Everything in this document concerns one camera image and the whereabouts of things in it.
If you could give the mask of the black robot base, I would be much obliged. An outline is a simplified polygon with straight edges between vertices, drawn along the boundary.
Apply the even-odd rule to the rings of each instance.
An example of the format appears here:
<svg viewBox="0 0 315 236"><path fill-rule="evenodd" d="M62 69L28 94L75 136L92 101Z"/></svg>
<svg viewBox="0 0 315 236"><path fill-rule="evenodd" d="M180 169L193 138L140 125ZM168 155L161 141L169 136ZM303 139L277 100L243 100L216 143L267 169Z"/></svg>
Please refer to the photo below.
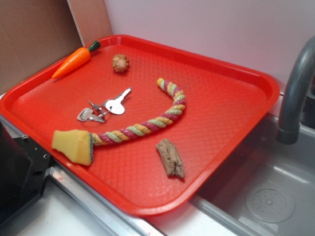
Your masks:
<svg viewBox="0 0 315 236"><path fill-rule="evenodd" d="M35 140L13 138L0 125L1 227L43 196L51 164L51 154Z"/></svg>

